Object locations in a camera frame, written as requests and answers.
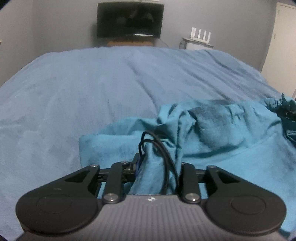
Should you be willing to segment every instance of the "teal cloth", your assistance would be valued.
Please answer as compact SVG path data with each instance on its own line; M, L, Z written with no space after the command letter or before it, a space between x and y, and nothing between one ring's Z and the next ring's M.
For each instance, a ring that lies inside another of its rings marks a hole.
M278 109L296 111L296 102L282 95L279 100L239 104L195 100L164 105L156 119L131 117L82 136L81 165L109 168L131 160L143 131L161 132L178 173L182 162L200 169L216 165L279 195L287 206L282 229L290 232L296 224L296 123L279 118ZM146 153L130 194L160 192L163 161L151 144L146 145ZM174 185L171 175L168 193Z

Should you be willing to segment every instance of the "power cord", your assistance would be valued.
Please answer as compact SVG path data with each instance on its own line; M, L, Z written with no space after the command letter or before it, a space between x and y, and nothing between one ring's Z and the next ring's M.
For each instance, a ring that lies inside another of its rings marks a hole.
M168 46L164 41L162 41L161 38L159 38L159 40L160 40L161 42L163 42L163 43L169 48L169 46Z
M152 139L144 139L145 135L148 134L150 136L153 137ZM172 158L168 152L168 150L166 149L166 147L163 145L163 143L161 142L161 140L151 131L144 131L141 137L141 142L139 143L139 153L140 153L140 158L141 158L141 162L143 161L144 157L145 157L145 153L142 153L142 149L144 151L144 143L152 143L154 146L156 146L163 158L163 163L164 163L164 181L163 181L163 186L161 188L160 193L162 195L166 195L167 193L167 189L168 189L168 183L169 183L169 172L171 171L173 173L175 182L176 182L176 188L174 190L174 193L176 192L177 188L179 187L179 177L175 168L175 165L172 161Z

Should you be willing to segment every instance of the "black tv screen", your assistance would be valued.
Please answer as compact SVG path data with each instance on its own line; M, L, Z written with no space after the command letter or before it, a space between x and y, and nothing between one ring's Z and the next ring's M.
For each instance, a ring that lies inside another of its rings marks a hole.
M163 4L108 2L98 4L98 38L152 36L160 38Z

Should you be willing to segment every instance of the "logo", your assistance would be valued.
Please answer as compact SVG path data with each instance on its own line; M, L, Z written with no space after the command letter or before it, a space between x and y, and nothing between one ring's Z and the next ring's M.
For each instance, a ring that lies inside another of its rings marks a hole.
M150 201L150 202L153 202L153 201L156 200L156 198L155 198L155 197L150 197L150 198L148 198L147 200Z

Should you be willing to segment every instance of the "gray wall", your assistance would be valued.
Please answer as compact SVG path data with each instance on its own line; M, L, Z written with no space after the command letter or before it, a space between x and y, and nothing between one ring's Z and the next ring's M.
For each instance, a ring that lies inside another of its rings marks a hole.
M34 0L38 55L100 45L99 0ZM165 4L161 38L178 48L192 27L212 32L215 49L261 70L273 30L276 0L160 0Z
M0 11L0 86L35 57L33 0L12 0Z
M48 52L96 47L101 0L11 0L0 12L0 85ZM211 31L215 49L261 70L271 39L276 0L160 0L161 38L178 48L191 28ZM159 47L165 47L159 40Z

